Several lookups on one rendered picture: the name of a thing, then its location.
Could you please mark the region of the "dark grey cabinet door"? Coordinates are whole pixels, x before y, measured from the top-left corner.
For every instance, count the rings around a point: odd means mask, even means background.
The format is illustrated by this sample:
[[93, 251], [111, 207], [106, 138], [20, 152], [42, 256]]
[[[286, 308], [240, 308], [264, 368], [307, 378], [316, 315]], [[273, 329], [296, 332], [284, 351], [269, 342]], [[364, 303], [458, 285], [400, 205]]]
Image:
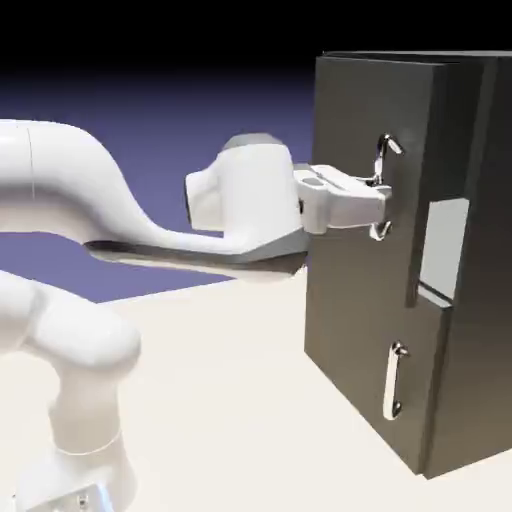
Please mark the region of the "dark grey cabinet door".
[[[415, 474], [427, 468], [440, 359], [451, 306], [417, 291], [412, 307], [378, 307], [351, 295], [341, 270], [308, 267], [305, 352], [334, 386]], [[409, 356], [400, 362], [399, 416], [388, 421], [382, 402], [391, 344]]]
[[313, 270], [341, 270], [351, 295], [378, 307], [412, 307], [426, 232], [429, 202], [437, 187], [439, 125], [443, 121], [447, 69], [443, 65], [358, 56], [318, 59], [312, 160], [369, 178], [383, 138], [382, 177], [391, 186], [391, 229], [381, 241], [368, 228], [330, 230], [315, 239]]

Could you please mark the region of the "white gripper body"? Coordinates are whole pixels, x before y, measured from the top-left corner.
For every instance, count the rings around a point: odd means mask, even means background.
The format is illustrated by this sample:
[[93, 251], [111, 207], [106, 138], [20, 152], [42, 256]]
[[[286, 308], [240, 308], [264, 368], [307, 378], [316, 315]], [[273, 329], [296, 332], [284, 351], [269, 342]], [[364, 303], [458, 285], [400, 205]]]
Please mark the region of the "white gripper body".
[[330, 165], [316, 165], [315, 171], [327, 185], [328, 228], [369, 226], [383, 220], [385, 198], [364, 179]]

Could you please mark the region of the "curved silver door handle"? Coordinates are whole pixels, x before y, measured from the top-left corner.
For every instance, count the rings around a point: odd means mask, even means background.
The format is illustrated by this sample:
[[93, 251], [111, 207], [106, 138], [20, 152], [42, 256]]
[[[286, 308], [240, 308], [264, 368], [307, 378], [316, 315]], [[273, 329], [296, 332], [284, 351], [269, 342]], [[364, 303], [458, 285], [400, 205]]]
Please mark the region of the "curved silver door handle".
[[[404, 154], [404, 149], [399, 141], [392, 134], [384, 133], [379, 136], [377, 142], [373, 176], [365, 180], [365, 183], [372, 188], [376, 189], [379, 185], [385, 185], [383, 171], [384, 160], [388, 150], [391, 150], [396, 155]], [[370, 226], [369, 235], [375, 241], [383, 241], [392, 229], [392, 222], [389, 218], [390, 214], [388, 213], [390, 200], [391, 198], [388, 201], [385, 200], [385, 213], [383, 220]]]

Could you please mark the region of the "dark grey cabinet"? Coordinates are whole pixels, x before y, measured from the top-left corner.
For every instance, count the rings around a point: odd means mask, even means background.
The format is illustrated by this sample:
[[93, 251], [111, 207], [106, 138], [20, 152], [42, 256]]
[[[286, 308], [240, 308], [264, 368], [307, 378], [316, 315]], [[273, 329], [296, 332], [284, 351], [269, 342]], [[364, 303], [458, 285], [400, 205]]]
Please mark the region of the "dark grey cabinet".
[[512, 52], [327, 52], [446, 67], [419, 284], [451, 306], [427, 468], [512, 449]]

